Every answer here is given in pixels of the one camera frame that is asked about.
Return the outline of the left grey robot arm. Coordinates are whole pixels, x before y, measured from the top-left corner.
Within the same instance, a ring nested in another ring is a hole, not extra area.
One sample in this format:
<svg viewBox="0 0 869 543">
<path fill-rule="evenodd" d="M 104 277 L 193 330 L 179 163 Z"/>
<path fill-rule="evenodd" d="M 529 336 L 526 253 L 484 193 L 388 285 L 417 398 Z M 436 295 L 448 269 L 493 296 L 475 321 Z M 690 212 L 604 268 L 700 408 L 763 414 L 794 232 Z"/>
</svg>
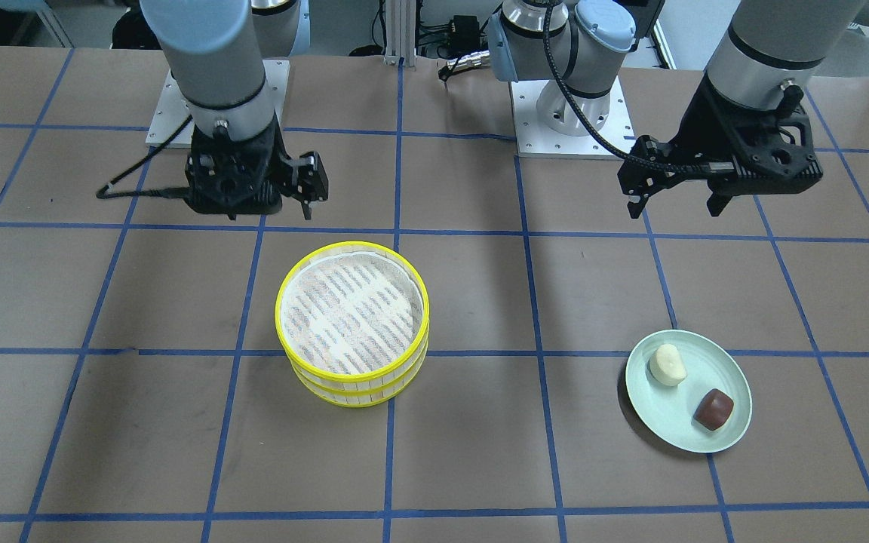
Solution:
<svg viewBox="0 0 869 543">
<path fill-rule="evenodd" d="M 623 61 L 661 13 L 661 1 L 503 1 L 487 20 L 496 78 L 544 84 L 542 123 L 620 158 L 619 186 L 639 219 L 648 200 L 680 183 L 706 183 L 719 216 L 734 198 L 800 195 L 823 179 L 803 106 L 812 76 L 864 1 L 739 1 L 726 28 L 706 30 L 696 92 L 667 141 L 630 150 L 603 134 Z"/>
</svg>

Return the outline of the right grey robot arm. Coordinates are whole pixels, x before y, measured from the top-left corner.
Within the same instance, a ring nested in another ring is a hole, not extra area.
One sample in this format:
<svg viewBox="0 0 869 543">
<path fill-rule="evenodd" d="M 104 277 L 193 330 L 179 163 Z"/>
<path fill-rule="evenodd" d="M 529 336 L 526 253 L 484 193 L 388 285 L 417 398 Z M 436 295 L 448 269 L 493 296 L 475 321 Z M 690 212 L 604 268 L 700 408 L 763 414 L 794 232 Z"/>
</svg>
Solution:
<svg viewBox="0 0 869 543">
<path fill-rule="evenodd" d="M 275 214 L 282 198 L 305 219 L 328 197 L 317 152 L 287 154 L 263 62 L 306 51 L 305 1 L 142 1 L 140 10 L 189 107 L 185 188 L 143 190 L 202 214 Z"/>
</svg>

